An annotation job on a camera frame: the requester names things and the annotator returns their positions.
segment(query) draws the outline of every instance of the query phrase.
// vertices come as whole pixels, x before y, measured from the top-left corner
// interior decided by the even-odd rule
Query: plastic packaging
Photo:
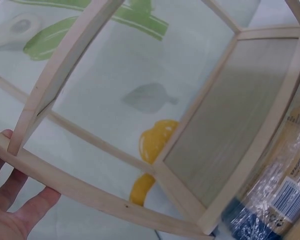
[[[222,214],[237,240],[279,240],[300,217],[300,85],[266,151]]]

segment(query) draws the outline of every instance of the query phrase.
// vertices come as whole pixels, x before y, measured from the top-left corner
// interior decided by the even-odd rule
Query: wooden slat
[[[204,100],[205,96],[207,95],[208,91],[210,90],[211,86],[214,83],[214,80],[220,73],[220,70],[222,69],[223,65],[227,61],[228,57],[230,56],[231,52],[235,48],[237,44],[237,37],[234,36],[227,46],[226,50],[224,51],[223,55],[221,56],[219,62],[211,72],[209,78],[204,83],[204,86],[200,89],[199,93],[197,94],[197,97],[194,99],[192,105],[187,109],[186,113],[183,115],[183,117],[180,120],[180,123],[178,124],[178,127],[173,132],[172,136],[170,137],[169,141],[166,143],[158,157],[156,158],[154,164],[160,165],[160,162],[163,162],[168,153],[170,152],[171,148],[175,145],[176,141],[188,125],[189,121],[191,120],[192,116],[195,114],[196,110],[200,106],[201,102]]]
[[[285,0],[285,2],[291,9],[298,23],[300,24],[300,0]]]
[[[13,84],[8,82],[6,79],[0,77],[0,88],[6,91],[8,94],[16,98],[21,103],[26,103],[28,95],[15,87]],[[87,143],[94,145],[95,147],[103,150],[104,152],[118,158],[119,160],[151,175],[155,175],[155,171],[152,165],[147,162],[141,161],[136,157],[118,149],[117,147],[111,145],[110,143],[103,141],[101,138],[91,134],[90,132],[84,130],[82,127],[72,123],[71,121],[65,119],[56,112],[51,112],[47,118],[58,126],[66,129],[73,135],[81,138]]]
[[[297,39],[239,41],[164,163],[207,208],[265,121]]]
[[[152,165],[147,162],[141,161],[138,158],[118,149],[117,147],[111,145],[110,143],[102,140],[100,137],[93,135],[87,130],[79,127],[78,125],[72,123],[71,121],[65,119],[61,115],[52,112],[48,118],[60,127],[68,130],[70,133],[76,135],[87,143],[94,145],[95,147],[103,150],[104,152],[120,159],[121,161],[151,175],[155,175],[155,170]]]
[[[14,129],[8,147],[17,155],[38,125],[38,114],[58,96],[70,72],[96,34],[100,32],[123,0],[92,0],[78,17],[47,62]]]
[[[277,94],[269,114],[262,124],[258,134],[254,138],[241,162],[222,188],[221,192],[213,200],[212,204],[207,208],[202,218],[198,221],[198,225],[204,233],[210,233],[213,230],[220,219],[222,211],[244,184],[249,173],[252,171],[254,165],[257,163],[263,150],[266,148],[274,132],[279,126],[299,82],[300,38],[281,89]]]
[[[194,223],[178,220],[102,191],[46,163],[25,149],[7,152],[9,139],[0,133],[0,158],[40,183],[79,203],[147,228],[198,240],[212,240]]]
[[[238,40],[251,39],[298,39],[300,36],[300,27],[279,27],[256,30],[245,30],[238,35]]]
[[[223,9],[216,0],[201,0],[207,5],[222,21],[231,28],[235,33],[241,32],[241,27],[237,25],[236,21]]]
[[[184,218],[196,223],[204,214],[206,208],[163,162],[160,162],[160,164],[157,164],[154,167],[156,171],[156,180],[169,200]]]

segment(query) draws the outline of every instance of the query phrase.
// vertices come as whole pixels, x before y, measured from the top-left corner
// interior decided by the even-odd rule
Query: green leaf print
[[[23,52],[33,61],[48,60],[77,18],[69,17],[41,30],[26,43]]]
[[[83,11],[91,0],[11,0],[19,4],[57,7]],[[151,15],[153,11],[151,0],[129,0],[129,5],[123,4],[112,16],[112,20],[144,32],[162,41],[168,23]]]
[[[83,11],[91,0],[11,0],[18,4],[37,5]]]

